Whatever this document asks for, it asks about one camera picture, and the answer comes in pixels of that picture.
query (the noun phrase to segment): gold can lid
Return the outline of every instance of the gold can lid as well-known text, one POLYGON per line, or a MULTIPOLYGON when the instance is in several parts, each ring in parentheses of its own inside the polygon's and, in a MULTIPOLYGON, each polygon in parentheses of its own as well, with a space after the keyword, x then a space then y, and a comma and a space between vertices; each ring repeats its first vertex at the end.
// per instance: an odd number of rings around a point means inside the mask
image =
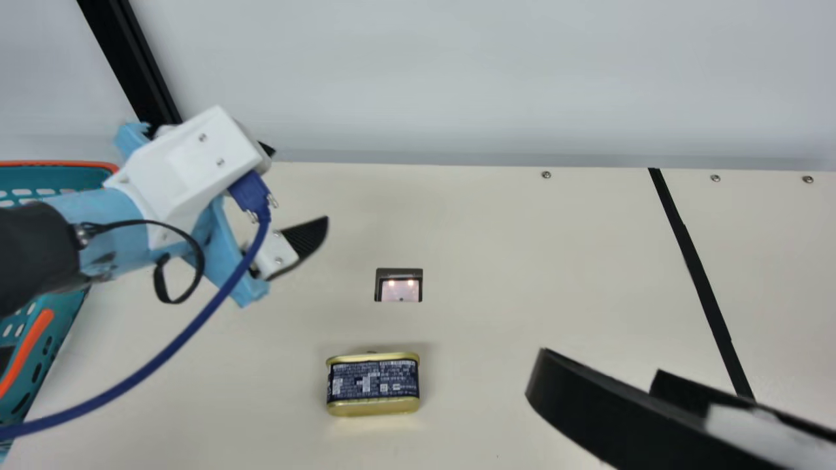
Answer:
POLYGON ((336 355, 329 357, 325 361, 325 365, 330 367, 333 364, 344 364, 346 362, 369 362, 372 360, 414 360, 417 365, 421 365, 421 358, 418 354, 413 352, 396 352, 396 353, 368 353, 355 355, 336 355))

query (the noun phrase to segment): black strip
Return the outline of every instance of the black strip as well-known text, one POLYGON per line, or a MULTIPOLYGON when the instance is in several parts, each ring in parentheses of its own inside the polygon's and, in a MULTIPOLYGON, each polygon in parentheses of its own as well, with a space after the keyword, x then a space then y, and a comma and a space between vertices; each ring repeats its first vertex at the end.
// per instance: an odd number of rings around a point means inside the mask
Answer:
POLYGON ((183 119, 151 55, 128 0, 78 0, 87 24, 122 85, 136 117, 151 124, 180 124, 183 119))
POLYGON ((752 388, 749 386, 749 381, 743 372, 743 366, 737 357, 737 352, 734 350, 732 336, 729 334, 726 321, 723 319, 720 305, 717 304, 714 291, 711 289, 711 283, 708 282, 706 270, 702 267, 702 261, 700 261, 700 255, 696 252, 694 241, 691 240, 691 235, 682 222, 679 211, 676 210, 676 204, 670 195, 668 185, 665 183, 665 177, 662 176, 662 171, 659 168, 648 168, 648 171, 650 172, 650 178, 653 179, 654 186, 656 186, 656 192, 659 194, 659 200, 665 209, 665 214, 668 216, 670 228, 673 229, 676 241, 679 243, 688 272, 691 273, 691 281, 693 281, 696 293, 700 297, 702 310, 706 313, 706 320, 708 320, 708 325, 714 334, 714 341, 717 344, 717 349, 720 350, 723 363, 726 365, 731 384, 738 396, 754 400, 755 396, 752 394, 752 388))

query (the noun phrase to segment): basket hole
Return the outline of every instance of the basket hole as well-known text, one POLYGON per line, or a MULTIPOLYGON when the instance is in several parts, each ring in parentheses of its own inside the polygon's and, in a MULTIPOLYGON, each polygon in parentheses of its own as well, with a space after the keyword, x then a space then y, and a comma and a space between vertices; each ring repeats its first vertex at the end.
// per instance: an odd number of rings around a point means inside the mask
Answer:
POLYGON ((32 383, 37 382, 38 378, 41 376, 41 367, 43 366, 40 362, 38 362, 38 365, 35 366, 35 372, 32 373, 32 383))
POLYGON ((14 408, 12 409, 12 414, 17 413, 18 411, 20 411, 23 408, 23 405, 26 405, 26 401, 29 399, 29 395, 30 394, 27 392, 26 395, 24 395, 23 398, 20 399, 18 404, 15 405, 14 408))

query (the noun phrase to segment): black curved object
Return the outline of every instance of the black curved object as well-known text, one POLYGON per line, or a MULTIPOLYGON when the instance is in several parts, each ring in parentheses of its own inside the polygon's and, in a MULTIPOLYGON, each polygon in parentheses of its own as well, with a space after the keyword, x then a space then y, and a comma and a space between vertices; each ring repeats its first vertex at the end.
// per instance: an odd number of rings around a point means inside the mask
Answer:
MULTIPOLYGON (((668 392, 680 401, 690 395, 681 388, 668 392)), ((552 350, 540 350, 526 397, 549 424, 616 468, 778 468, 709 435, 704 415, 648 395, 552 350)))

